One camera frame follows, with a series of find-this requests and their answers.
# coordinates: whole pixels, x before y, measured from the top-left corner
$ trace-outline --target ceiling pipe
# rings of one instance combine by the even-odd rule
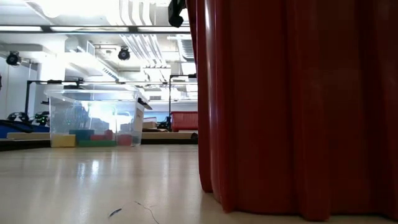
[[[144,1],[142,7],[142,20],[146,26],[152,26],[152,21],[150,21],[150,2]],[[159,42],[157,41],[156,35],[149,35],[149,41],[152,46],[154,46],[154,54],[157,54],[157,57],[160,59],[162,66],[166,67],[166,60],[163,59],[162,51],[160,49]]]
[[[123,8],[122,10],[125,10],[125,13],[128,15],[130,10],[128,7]],[[137,26],[142,26],[142,22],[141,19],[139,18],[140,15],[140,10],[139,10],[139,1],[132,1],[132,11],[131,11],[131,17],[127,17],[127,19],[124,21],[125,24],[131,24],[131,25],[137,25]],[[150,58],[150,60],[153,61],[153,59],[156,61],[156,65],[155,67],[160,67],[161,66],[161,62],[160,60],[156,57],[156,55],[154,54],[153,57],[151,57],[148,49],[147,49],[147,45],[152,49],[153,46],[151,46],[150,44],[148,44],[148,42],[146,41],[145,37],[143,35],[134,35],[134,38],[137,42],[137,44],[139,44],[142,48],[142,51],[144,51],[144,53],[146,55],[148,55],[148,57]]]
[[[106,15],[106,19],[108,20],[109,24],[111,26],[124,26],[125,23],[123,22],[121,15],[120,15],[120,2],[117,1],[117,4],[108,4],[109,11]],[[144,56],[144,54],[141,52],[140,48],[136,45],[134,41],[132,41],[132,37],[130,35],[119,35],[120,38],[123,40],[123,42],[131,49],[136,55],[136,57],[144,63],[145,67],[150,66],[150,61]]]
[[[119,0],[119,18],[124,26],[132,26],[132,22],[129,17],[129,1]],[[134,46],[135,50],[142,58],[146,59],[146,67],[155,67],[154,61],[151,59],[150,54],[146,51],[142,43],[137,40],[136,35],[128,35],[127,39]]]

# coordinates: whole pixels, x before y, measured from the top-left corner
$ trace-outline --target fluorescent light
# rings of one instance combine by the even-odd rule
[[[55,32],[128,32],[128,27],[50,27]]]
[[[38,26],[0,26],[0,31],[42,32],[43,30]]]
[[[137,28],[139,32],[190,32],[189,27],[138,27]]]
[[[172,100],[172,104],[175,104],[175,103],[184,103],[184,102],[197,102],[198,100],[181,100],[181,99],[174,99],[174,100]],[[149,100],[149,102],[150,103],[168,103],[169,102],[169,100]]]
[[[83,85],[112,85],[116,82],[83,82]]]
[[[167,40],[192,40],[192,36],[189,34],[180,34],[176,36],[169,36]]]

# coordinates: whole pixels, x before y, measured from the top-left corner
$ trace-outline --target green foam block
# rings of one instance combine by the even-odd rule
[[[101,141],[89,141],[81,140],[79,141],[79,147],[112,147],[116,146],[116,141],[112,140],[101,140]]]

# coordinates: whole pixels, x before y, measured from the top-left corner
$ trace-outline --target transparent plastic storage box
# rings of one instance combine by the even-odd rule
[[[147,100],[136,91],[47,90],[52,147],[136,146]]]

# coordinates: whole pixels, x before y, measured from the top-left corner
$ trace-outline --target black camera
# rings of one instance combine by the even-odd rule
[[[129,60],[130,52],[128,47],[121,47],[120,52],[118,54],[120,60]]]
[[[12,66],[20,66],[22,63],[22,59],[19,56],[19,52],[10,52],[10,55],[8,55],[7,64],[12,65]]]

